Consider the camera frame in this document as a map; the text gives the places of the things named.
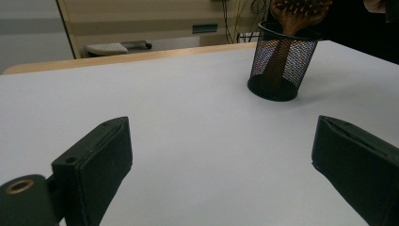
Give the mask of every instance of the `black mesh pencil holder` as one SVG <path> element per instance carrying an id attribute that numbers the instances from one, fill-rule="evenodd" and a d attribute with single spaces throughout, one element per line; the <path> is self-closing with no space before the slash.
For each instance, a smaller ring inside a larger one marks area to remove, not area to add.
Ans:
<path id="1" fill-rule="evenodd" d="M 260 37 L 253 59 L 249 90 L 271 101 L 293 100 L 321 36 L 309 29 L 282 35 L 278 23 L 259 23 Z"/>

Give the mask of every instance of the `white table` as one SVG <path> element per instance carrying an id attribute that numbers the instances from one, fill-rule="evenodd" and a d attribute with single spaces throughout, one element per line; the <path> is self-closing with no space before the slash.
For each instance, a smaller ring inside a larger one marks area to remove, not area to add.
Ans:
<path id="1" fill-rule="evenodd" d="M 319 115 L 399 146 L 399 66 L 319 43 L 296 99 L 247 89 L 254 49 L 0 76 L 0 183 L 52 174 L 128 116 L 134 163 L 102 225 L 366 225 L 311 164 Z"/>

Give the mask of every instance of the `white object on shelf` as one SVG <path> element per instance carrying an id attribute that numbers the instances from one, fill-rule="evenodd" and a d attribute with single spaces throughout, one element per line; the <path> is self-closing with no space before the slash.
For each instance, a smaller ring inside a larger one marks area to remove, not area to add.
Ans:
<path id="1" fill-rule="evenodd" d="M 113 56 L 127 54 L 127 49 L 120 43 L 86 45 L 86 51 L 98 56 Z"/>

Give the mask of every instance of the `hairbrush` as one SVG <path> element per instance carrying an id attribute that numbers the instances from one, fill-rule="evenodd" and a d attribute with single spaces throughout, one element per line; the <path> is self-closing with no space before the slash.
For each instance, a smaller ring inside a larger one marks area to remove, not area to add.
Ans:
<path id="1" fill-rule="evenodd" d="M 270 13 L 282 25 L 282 35 L 294 36 L 297 31 L 323 21 L 332 0 L 272 0 Z M 281 39 L 261 75 L 261 87 L 265 92 L 279 88 L 290 46 L 293 40 Z"/>

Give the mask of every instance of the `white wall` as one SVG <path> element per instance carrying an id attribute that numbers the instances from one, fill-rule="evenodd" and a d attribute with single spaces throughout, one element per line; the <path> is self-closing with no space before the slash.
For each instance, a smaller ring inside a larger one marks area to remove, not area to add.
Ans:
<path id="1" fill-rule="evenodd" d="M 0 0 L 0 74 L 17 64 L 73 59 L 56 0 Z"/>

